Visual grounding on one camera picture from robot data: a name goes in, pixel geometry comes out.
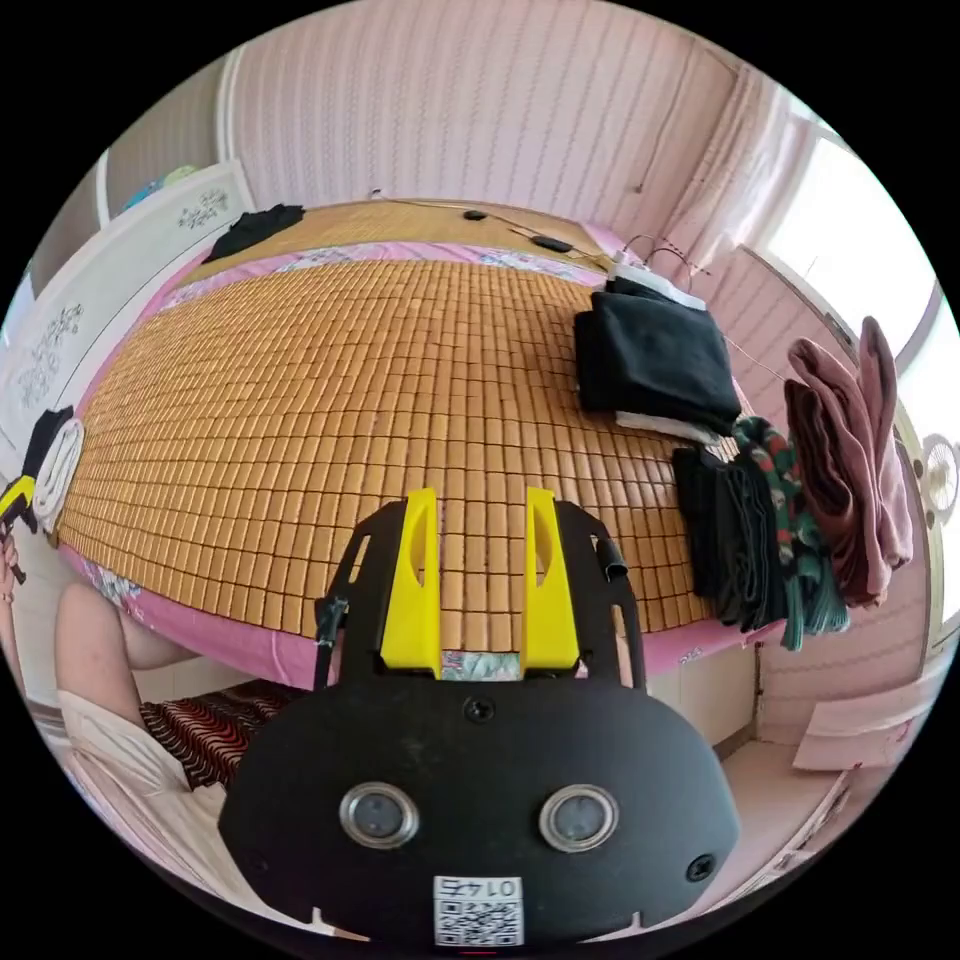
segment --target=white towel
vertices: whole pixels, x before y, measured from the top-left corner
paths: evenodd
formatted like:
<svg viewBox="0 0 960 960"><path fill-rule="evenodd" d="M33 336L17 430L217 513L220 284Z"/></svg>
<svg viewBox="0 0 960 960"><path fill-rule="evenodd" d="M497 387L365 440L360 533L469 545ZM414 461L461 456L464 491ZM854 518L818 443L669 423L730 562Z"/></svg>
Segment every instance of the white towel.
<svg viewBox="0 0 960 960"><path fill-rule="evenodd" d="M645 263L626 263L614 259L613 267L610 270L609 277L623 277L624 280L632 280L634 283L643 284L657 293L663 294L668 300L681 303L691 310L706 310L706 303L699 297L684 293L677 289L666 277L661 277L659 273L654 273Z"/></svg>
<svg viewBox="0 0 960 960"><path fill-rule="evenodd" d="M681 437L684 440L693 440L706 447L712 447L721 440L719 434L707 427L696 423L686 423L683 420L671 420L669 417L651 417L645 413L626 413L617 411L617 426L629 430L652 430L668 437Z"/></svg>
<svg viewBox="0 0 960 960"><path fill-rule="evenodd" d="M53 533L82 449L83 424L75 418L68 420L54 437L40 466L33 493L33 512L47 533Z"/></svg>

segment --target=folded clothes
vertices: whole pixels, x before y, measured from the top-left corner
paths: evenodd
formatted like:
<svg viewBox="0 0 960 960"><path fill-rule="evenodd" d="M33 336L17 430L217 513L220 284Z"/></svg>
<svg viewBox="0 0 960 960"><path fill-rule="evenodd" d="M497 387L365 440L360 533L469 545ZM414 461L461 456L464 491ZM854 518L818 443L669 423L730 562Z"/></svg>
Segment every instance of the folded clothes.
<svg viewBox="0 0 960 960"><path fill-rule="evenodd" d="M30 440L27 443L27 452L23 457L23 468L20 473L24 477L37 478L43 461L46 459L53 441L61 427L73 417L73 407L63 407L60 410L44 410L33 425Z"/></svg>
<svg viewBox="0 0 960 960"><path fill-rule="evenodd" d="M678 447L672 460L694 593L744 633L782 620L786 598L763 475L747 459L725 464L703 449Z"/></svg>
<svg viewBox="0 0 960 960"><path fill-rule="evenodd" d="M810 477L809 496L823 516L837 516L827 535L836 538L835 572L850 604L882 602L892 571L913 556L913 528L907 506L903 471L893 438L897 386L893 357L878 324L864 320L860 339L860 373L854 377L826 350L810 340L797 340L787 351L794 370L820 400L791 388L794 430L805 413L815 424L799 426L804 471ZM788 396L788 416L791 400ZM833 451L827 462L826 446ZM824 481L814 475L827 474ZM859 505L861 533L856 542L847 531L843 512L842 476Z"/></svg>
<svg viewBox="0 0 960 960"><path fill-rule="evenodd" d="M76 419L68 420L54 437L37 473L33 512L47 533L53 533L63 510L70 481L80 461L83 435L83 424Z"/></svg>
<svg viewBox="0 0 960 960"><path fill-rule="evenodd" d="M855 483L839 457L833 422L826 416L819 394L806 384L788 380L784 388L790 441L807 507L817 521L833 557L833 571L841 594L850 603L863 601L866 591L867 550L876 551L874 562L883 563L879 545L864 540L863 504L855 496Z"/></svg>
<svg viewBox="0 0 960 960"><path fill-rule="evenodd" d="M712 447L721 440L719 434L696 423L684 423L669 417L651 417L644 413L626 413L623 410L617 411L617 426L628 430L650 430L667 437L679 437L681 440L693 440L694 443L702 443L706 447Z"/></svg>
<svg viewBox="0 0 960 960"><path fill-rule="evenodd" d="M709 451L690 447L675 448L672 462L677 506L686 524L690 547L693 592L698 597L713 599L719 590L720 573L713 511L717 470L722 463Z"/></svg>
<svg viewBox="0 0 960 960"><path fill-rule="evenodd" d="M577 314L581 406L682 420L730 436L740 401L713 317L643 289L594 291L593 310Z"/></svg>
<svg viewBox="0 0 960 960"><path fill-rule="evenodd" d="M787 600L781 643L799 650L804 634L845 630L849 613L836 588L826 545L806 509L794 447L762 417L740 420L734 437L741 453L763 471L769 487Z"/></svg>
<svg viewBox="0 0 960 960"><path fill-rule="evenodd" d="M242 213L230 229L217 239L204 263L211 263L247 250L275 233L292 227L303 219L303 207L278 203L269 210Z"/></svg>
<svg viewBox="0 0 960 960"><path fill-rule="evenodd" d="M741 621L744 632L759 630L787 615L787 597L780 574L776 538L776 517L763 471L745 454L733 461L743 477L741 509L745 527L750 531L751 558L756 566L756 605L745 611Z"/></svg>

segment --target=screw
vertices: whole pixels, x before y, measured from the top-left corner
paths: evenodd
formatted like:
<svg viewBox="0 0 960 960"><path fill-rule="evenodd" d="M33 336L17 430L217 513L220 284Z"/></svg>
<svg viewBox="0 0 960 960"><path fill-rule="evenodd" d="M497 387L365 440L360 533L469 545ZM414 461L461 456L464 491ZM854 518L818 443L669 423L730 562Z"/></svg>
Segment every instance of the screw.
<svg viewBox="0 0 960 960"><path fill-rule="evenodd" d="M691 883L700 883L713 873L717 858L712 853L704 853L687 867L687 879Z"/></svg>
<svg viewBox="0 0 960 960"><path fill-rule="evenodd" d="M493 701L486 697L470 697L463 705L463 715L471 723L486 723L496 712Z"/></svg>

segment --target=camera lens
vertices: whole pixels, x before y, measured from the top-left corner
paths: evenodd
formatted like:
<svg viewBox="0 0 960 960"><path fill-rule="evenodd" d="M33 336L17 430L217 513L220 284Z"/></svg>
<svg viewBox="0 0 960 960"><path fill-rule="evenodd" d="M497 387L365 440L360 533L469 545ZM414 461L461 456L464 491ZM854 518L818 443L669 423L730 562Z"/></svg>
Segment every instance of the camera lens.
<svg viewBox="0 0 960 960"><path fill-rule="evenodd" d="M600 846L617 828L613 797L600 787L578 783L554 793L540 811L540 833L562 853Z"/></svg>
<svg viewBox="0 0 960 960"><path fill-rule="evenodd" d="M406 843L420 825L413 801L388 783L361 783L340 801L340 824L361 846L393 850Z"/></svg>

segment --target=headboard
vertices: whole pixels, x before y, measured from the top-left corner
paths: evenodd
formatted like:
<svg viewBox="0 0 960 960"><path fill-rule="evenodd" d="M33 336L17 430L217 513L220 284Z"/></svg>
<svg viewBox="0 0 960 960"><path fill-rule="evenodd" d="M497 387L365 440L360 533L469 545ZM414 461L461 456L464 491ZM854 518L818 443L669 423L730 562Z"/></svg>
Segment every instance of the headboard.
<svg viewBox="0 0 960 960"><path fill-rule="evenodd" d="M40 414L76 404L164 282L252 209L240 161L216 164L120 214L63 265L0 345L0 475L19 474Z"/></svg>

